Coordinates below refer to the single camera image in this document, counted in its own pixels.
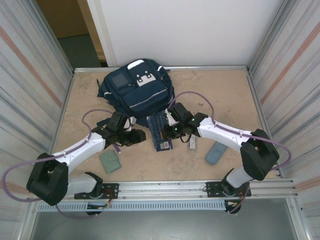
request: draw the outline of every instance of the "beige floor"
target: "beige floor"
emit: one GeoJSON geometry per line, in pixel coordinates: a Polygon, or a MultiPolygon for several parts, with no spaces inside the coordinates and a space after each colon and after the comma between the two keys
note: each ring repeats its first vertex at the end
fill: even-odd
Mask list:
{"type": "MultiPolygon", "coordinates": [[[[254,131],[260,128],[260,121],[252,99],[246,75],[242,70],[212,71],[171,71],[175,93],[196,91],[206,96],[214,106],[215,119],[227,125],[254,131]]],[[[101,82],[107,72],[77,73],[66,108],[56,150],[60,151],[87,134],[81,123],[84,113],[91,109],[114,111],[104,98],[97,97],[96,79],[101,82]]],[[[182,95],[178,102],[192,113],[202,112],[210,115],[211,109],[203,99],[196,95],[182,95]]],[[[95,124],[109,117],[108,113],[95,112],[86,121],[95,124]]],[[[173,141],[173,150],[155,152],[151,134],[145,127],[135,126],[146,132],[147,140],[131,147],[122,147],[119,160],[122,168],[106,174],[97,153],[80,164],[73,172],[79,175],[90,171],[104,181],[173,181],[173,180],[217,180],[233,167],[242,164],[240,154],[228,148],[216,165],[205,161],[205,156],[214,144],[213,140],[196,138],[196,150],[188,150],[188,144],[173,141]]]]}

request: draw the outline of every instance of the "doorway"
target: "doorway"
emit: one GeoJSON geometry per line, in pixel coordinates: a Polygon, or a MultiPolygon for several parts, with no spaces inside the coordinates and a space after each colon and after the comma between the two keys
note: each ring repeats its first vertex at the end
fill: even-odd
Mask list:
{"type": "Polygon", "coordinates": [[[73,69],[107,67],[86,0],[36,0],[73,69]]]}

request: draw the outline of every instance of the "blue notebook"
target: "blue notebook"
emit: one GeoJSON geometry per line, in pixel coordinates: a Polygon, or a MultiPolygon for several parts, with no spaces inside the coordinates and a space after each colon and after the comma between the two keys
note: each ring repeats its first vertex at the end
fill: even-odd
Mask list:
{"type": "Polygon", "coordinates": [[[152,142],[157,152],[173,149],[171,140],[163,140],[161,130],[166,125],[165,111],[158,112],[146,118],[152,136],[152,142]]]}

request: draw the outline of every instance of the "navy blue backpack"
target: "navy blue backpack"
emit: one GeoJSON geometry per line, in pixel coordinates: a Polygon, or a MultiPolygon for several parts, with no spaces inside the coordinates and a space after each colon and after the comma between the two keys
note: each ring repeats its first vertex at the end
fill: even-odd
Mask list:
{"type": "Polygon", "coordinates": [[[147,127],[147,116],[165,110],[175,97],[167,71],[151,59],[138,59],[109,73],[98,97],[147,127]]]}

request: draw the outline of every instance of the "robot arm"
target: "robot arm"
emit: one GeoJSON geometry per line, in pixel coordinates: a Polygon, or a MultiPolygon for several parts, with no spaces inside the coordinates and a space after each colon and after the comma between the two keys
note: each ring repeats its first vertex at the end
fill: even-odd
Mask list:
{"type": "Polygon", "coordinates": [[[64,156],[36,163],[26,189],[51,206],[59,203],[65,196],[78,193],[90,193],[93,197],[98,197],[102,193],[103,180],[100,177],[91,172],[75,177],[69,177],[69,174],[90,156],[103,151],[112,144],[131,146],[146,140],[144,131],[131,129],[135,121],[134,117],[128,118],[116,111],[105,127],[97,126],[92,130],[90,137],[87,136],[71,147],[53,155],[41,154],[38,159],[64,156]],[[84,141],[86,141],[85,145],[67,154],[84,141]]]}
{"type": "Polygon", "coordinates": [[[217,121],[214,124],[211,117],[203,113],[192,115],[181,103],[176,103],[170,110],[166,110],[165,115],[168,125],[161,133],[162,138],[177,139],[186,134],[194,134],[197,137],[218,141],[241,154],[242,166],[233,168],[222,180],[223,191],[229,196],[252,179],[263,180],[279,159],[279,154],[271,143],[242,136],[250,135],[269,139],[261,129],[251,132],[217,121]]]}

